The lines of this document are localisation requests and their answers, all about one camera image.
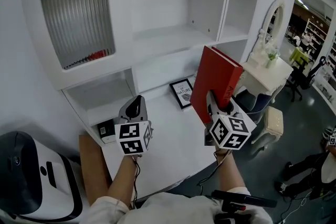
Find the person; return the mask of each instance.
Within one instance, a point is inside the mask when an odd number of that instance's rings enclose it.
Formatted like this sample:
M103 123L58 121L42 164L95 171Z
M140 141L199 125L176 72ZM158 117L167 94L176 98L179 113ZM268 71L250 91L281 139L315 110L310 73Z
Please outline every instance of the person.
M288 181L308 169L311 169L311 173L299 183L287 185L283 182L275 182L276 191L282 196L294 198L310 188L313 189L314 195L317 197L319 197L321 189L326 191L332 189L336 183L336 147L329 145L327 152L310 155L295 165L288 162L282 176L285 181Z
M225 150L216 151L217 163ZM158 224L158 223L214 223L216 214L222 214L218 200L205 196L187 198L169 193L154 194L140 209L130 210L136 171L136 156L125 156L117 175L105 197L98 198L83 217L80 224ZM218 168L220 190L250 195L241 177L232 154ZM246 206L242 214L250 214L252 224L271 224L272 219L261 207Z

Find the black office chair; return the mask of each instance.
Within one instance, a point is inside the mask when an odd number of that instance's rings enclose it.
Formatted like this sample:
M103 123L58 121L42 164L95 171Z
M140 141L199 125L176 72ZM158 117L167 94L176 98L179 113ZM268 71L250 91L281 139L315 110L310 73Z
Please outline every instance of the black office chair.
M300 101L302 101L302 94L298 90L298 87L300 86L301 89L303 90L308 89L312 85L313 83L312 79L315 77L317 71L320 69L320 67L326 64L325 56L322 56L320 58L320 62L318 63L318 65L309 71L308 76L305 76L303 74L303 71L305 70L305 67L308 63L302 57L301 60L303 62L302 64L299 63L298 61L295 61L299 65L299 68L293 67L293 72L290 75L293 83L287 80L287 83L285 85L285 87L289 87L292 89L292 100L291 100L292 102L294 102L295 100L295 92L297 92L300 95Z
M262 93L259 94L258 97L255 97L247 90L244 90L234 97L235 102L256 124L261 120L261 117L264 114L263 112L271 99L272 96Z

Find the bookshelf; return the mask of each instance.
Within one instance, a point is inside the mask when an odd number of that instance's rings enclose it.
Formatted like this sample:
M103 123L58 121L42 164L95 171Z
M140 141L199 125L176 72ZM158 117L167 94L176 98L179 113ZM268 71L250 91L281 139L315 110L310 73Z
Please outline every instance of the bookshelf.
M240 62L251 51L254 18L264 16L256 16L258 3L263 0L22 0L45 72L101 146L97 124L117 117L137 94L164 107L169 83L193 77L204 46ZM169 117L164 109L156 113Z

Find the red object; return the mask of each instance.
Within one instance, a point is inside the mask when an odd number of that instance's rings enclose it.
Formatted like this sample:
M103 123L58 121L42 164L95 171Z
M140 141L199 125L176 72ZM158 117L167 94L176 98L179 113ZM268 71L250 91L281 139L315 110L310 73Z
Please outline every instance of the red object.
M243 67L218 49L204 47L190 103L204 124L211 122L206 96L212 91L220 109L226 108Z

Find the white shirt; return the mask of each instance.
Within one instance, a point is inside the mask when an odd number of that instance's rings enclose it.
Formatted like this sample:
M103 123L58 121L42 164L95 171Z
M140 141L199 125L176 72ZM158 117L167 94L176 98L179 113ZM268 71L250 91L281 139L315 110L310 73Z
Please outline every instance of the white shirt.
M235 188L233 193L250 195L246 188ZM140 209L129 210L121 201L101 197L90 207L80 224L207 224L214 223L222 213L220 202L204 196L187 198L159 193L151 196ZM242 214L251 214L252 224L272 224L272 219L261 207L246 206Z
M331 153L325 159L321 170L321 181L330 183L336 179L336 158Z

